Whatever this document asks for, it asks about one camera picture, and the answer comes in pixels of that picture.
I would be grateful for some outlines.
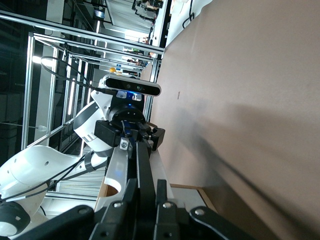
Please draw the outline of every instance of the brown cardboard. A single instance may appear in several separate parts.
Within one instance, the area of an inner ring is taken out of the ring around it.
[[[260,240],[320,238],[320,1],[215,0],[166,48],[169,181]]]

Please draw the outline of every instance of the depth camera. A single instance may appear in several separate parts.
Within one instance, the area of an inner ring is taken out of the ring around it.
[[[161,87],[154,83],[125,76],[107,74],[102,78],[104,86],[112,90],[133,92],[148,96],[159,96]]]

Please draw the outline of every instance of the cardboard surface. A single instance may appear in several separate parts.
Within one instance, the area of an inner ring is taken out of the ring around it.
[[[320,236],[320,1],[216,0],[166,48],[169,181],[260,240]]]

